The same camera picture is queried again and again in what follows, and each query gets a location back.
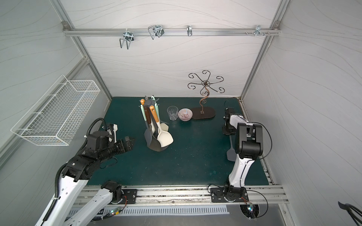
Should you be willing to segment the cream spatula mint handle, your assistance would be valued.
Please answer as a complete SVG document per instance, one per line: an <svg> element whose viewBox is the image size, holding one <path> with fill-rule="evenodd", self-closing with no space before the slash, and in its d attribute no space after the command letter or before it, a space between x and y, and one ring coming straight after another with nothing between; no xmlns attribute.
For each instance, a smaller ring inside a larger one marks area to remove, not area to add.
<svg viewBox="0 0 362 226"><path fill-rule="evenodd" d="M148 128L149 128L149 124L148 124L148 122L147 122L147 118L146 118L146 115L145 115L145 111L144 111L143 105L140 105L140 108L141 108L141 112L142 112L143 119L144 119L144 121L145 121L146 128L148 129Z"/></svg>

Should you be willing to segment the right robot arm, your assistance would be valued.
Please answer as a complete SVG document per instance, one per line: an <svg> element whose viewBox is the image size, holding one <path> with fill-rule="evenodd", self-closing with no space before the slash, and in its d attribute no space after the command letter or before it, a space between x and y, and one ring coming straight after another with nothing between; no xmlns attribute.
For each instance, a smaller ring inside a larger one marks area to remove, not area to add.
<svg viewBox="0 0 362 226"><path fill-rule="evenodd" d="M232 146L234 154L227 152L228 160L235 161L232 172L224 187L224 196L230 201L246 194L245 180L251 165L263 154L263 126L257 122L247 121L243 115L232 107L225 109L224 135L235 135Z"/></svg>

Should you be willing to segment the grey spatula mint handle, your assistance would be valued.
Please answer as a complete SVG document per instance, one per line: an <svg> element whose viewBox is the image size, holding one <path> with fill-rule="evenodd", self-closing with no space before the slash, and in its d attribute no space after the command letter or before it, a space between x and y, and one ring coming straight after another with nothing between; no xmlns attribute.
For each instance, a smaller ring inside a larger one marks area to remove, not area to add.
<svg viewBox="0 0 362 226"><path fill-rule="evenodd" d="M233 147L233 144L231 143L230 149L227 151L227 160L231 162L235 162L237 158L237 154L235 152L235 149Z"/></svg>

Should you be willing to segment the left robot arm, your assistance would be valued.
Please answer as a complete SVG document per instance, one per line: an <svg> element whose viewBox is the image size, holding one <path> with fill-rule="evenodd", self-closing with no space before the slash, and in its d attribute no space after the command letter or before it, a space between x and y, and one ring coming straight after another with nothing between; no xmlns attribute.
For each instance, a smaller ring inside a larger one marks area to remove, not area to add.
<svg viewBox="0 0 362 226"><path fill-rule="evenodd" d="M108 180L90 201L69 216L77 197L94 172L102 168L102 163L132 150L129 137L116 139L117 130L116 124L107 124L103 118L97 118L90 125L77 154L57 171L55 194L36 225L86 226L120 214L127 204L135 203L135 189L122 189L121 184Z"/></svg>

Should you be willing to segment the white spatula light wood handle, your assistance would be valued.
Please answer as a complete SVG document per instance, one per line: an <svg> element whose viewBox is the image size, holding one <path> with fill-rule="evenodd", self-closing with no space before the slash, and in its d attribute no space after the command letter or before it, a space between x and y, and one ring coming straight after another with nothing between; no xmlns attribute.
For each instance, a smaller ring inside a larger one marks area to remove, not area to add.
<svg viewBox="0 0 362 226"><path fill-rule="evenodd" d="M155 122L159 128L159 133L158 133L158 137L157 137L157 140L159 141L161 147L165 147L165 146L168 146L170 144L173 143L173 137L171 136L171 134L167 131L164 131L162 128L161 128L161 123L159 121L159 118L157 116L157 113L156 113L156 109L153 105L150 106L150 111L155 119Z"/></svg>

